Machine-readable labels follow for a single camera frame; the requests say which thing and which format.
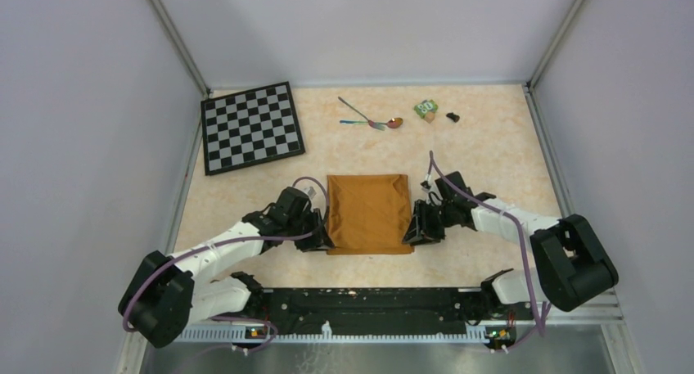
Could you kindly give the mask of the brown cloth napkin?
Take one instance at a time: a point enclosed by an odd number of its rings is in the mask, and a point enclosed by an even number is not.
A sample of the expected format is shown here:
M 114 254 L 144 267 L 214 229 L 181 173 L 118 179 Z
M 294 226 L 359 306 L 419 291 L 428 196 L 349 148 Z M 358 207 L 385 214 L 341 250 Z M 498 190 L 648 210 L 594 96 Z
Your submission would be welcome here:
M 329 255 L 410 255 L 403 243 L 412 221 L 406 174 L 329 175 Z

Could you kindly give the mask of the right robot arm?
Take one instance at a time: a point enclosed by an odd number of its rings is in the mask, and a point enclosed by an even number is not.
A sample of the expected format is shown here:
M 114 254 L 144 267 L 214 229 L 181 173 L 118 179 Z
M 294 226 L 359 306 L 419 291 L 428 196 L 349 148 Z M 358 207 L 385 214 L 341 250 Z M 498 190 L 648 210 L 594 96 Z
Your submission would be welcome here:
M 516 243 L 522 257 L 534 261 L 481 282 L 480 308 L 486 316 L 502 318 L 514 304 L 531 302 L 568 313 L 619 283 L 615 265 L 584 216 L 542 216 L 491 193 L 474 193 L 458 171 L 437 178 L 435 187 L 428 200 L 416 201 L 405 245 L 439 243 L 446 229 L 459 226 Z

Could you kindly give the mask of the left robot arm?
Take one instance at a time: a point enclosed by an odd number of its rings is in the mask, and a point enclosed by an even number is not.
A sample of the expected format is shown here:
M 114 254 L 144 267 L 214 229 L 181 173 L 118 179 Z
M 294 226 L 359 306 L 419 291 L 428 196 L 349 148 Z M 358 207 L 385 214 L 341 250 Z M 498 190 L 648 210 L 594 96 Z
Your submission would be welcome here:
M 155 250 L 140 263 L 119 302 L 127 331 L 156 348 L 171 344 L 194 323 L 225 313 L 243 319 L 259 315 L 263 303 L 251 276 L 214 277 L 285 241 L 302 252 L 334 248 L 326 220 L 309 195 L 285 188 L 265 209 L 245 215 L 225 232 L 188 250 L 165 255 Z

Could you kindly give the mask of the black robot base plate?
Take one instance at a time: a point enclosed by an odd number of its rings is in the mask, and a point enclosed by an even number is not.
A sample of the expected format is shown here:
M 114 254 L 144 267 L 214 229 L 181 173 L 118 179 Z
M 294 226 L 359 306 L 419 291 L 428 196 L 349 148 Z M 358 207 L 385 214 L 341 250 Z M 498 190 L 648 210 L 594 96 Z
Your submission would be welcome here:
M 478 288 L 275 288 L 252 293 L 241 318 L 272 323 L 282 336 L 461 335 L 483 321 L 530 320 L 525 304 L 495 304 Z

